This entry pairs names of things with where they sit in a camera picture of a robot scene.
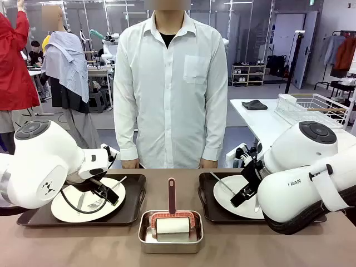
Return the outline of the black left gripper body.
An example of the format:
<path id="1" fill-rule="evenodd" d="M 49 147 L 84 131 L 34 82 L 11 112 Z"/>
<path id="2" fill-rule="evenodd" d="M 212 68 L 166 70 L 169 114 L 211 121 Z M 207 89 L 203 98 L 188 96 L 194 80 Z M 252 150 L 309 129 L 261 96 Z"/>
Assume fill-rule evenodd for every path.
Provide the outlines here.
<path id="1" fill-rule="evenodd" d="M 104 185 L 100 180 L 95 178 L 87 179 L 82 183 L 74 183 L 74 187 L 80 192 L 90 191 L 93 193 L 93 189 L 99 186 L 105 186 L 108 189 L 106 185 Z"/>

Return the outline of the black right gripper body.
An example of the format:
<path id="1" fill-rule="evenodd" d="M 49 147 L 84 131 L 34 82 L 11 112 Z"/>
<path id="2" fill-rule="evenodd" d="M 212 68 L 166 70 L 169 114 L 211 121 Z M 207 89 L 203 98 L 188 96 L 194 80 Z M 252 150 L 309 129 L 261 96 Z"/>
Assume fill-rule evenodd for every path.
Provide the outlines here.
<path id="1" fill-rule="evenodd" d="M 249 189 L 252 192 L 257 192 L 258 187 L 262 181 L 262 177 L 260 175 L 261 165 L 256 164 L 255 162 L 249 162 L 245 165 L 241 174 L 247 180 Z"/>

